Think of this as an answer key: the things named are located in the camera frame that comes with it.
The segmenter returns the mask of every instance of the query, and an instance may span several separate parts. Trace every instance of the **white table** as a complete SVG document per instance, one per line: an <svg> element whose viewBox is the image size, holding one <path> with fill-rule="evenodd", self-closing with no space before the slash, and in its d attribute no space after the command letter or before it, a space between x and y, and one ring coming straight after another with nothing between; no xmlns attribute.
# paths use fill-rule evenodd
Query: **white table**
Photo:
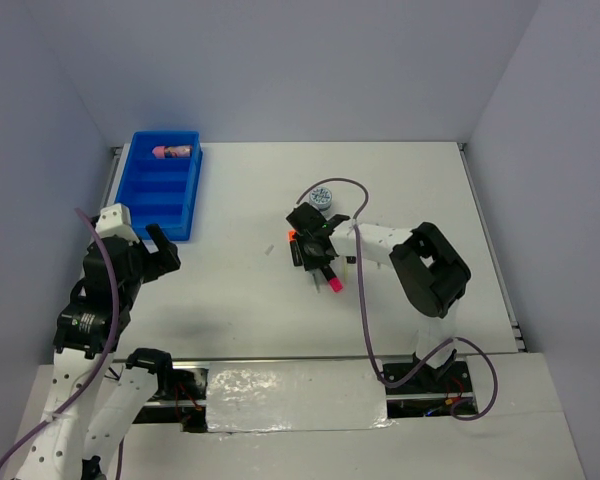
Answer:
<svg viewBox="0 0 600 480"><path fill-rule="evenodd" d="M286 215L298 195L331 176L365 184L361 220L392 227L433 222L471 268L458 334L491 353L517 346L457 145L454 143L203 144L193 234L178 245L182 268L144 285L118 358L136 347L174 358L365 355L355 269L340 294L291 263ZM109 202L126 160L123 152ZM331 184L330 213L351 214L362 194ZM273 250L265 252L270 245ZM342 278L342 262L335 262ZM365 265L376 352L414 350L414 310L395 272Z"/></svg>
<svg viewBox="0 0 600 480"><path fill-rule="evenodd" d="M516 353L493 360L500 396L475 422L430 417L373 430L234 435L134 425L125 439L122 478L584 480L544 357ZM482 408L491 395L490 375L480 358L468 362ZM38 370L19 437L39 421L52 369ZM114 385L103 385L97 404ZM5 479L13 478L29 448L14 457ZM115 478L115 463L107 478Z"/></svg>

